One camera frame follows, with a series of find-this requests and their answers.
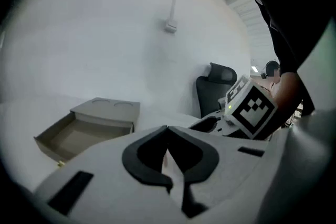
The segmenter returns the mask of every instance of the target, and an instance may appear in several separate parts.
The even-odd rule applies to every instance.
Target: table surface
[[[34,136],[87,100],[74,97],[20,99],[0,104],[0,154],[12,180],[34,191],[57,167],[38,148]],[[189,127],[196,121],[190,115],[140,106],[135,131],[161,125]]]

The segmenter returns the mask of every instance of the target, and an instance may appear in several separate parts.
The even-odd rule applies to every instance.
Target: white robotic device
[[[226,93],[224,117],[253,139],[277,108],[273,99],[258,84],[242,76]]]

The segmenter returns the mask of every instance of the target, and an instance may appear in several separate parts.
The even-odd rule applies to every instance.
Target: black office chair
[[[196,89],[201,108],[201,117],[220,109],[218,99],[225,96],[226,92],[237,81],[237,73],[230,67],[210,63],[211,71],[207,77],[196,79]]]

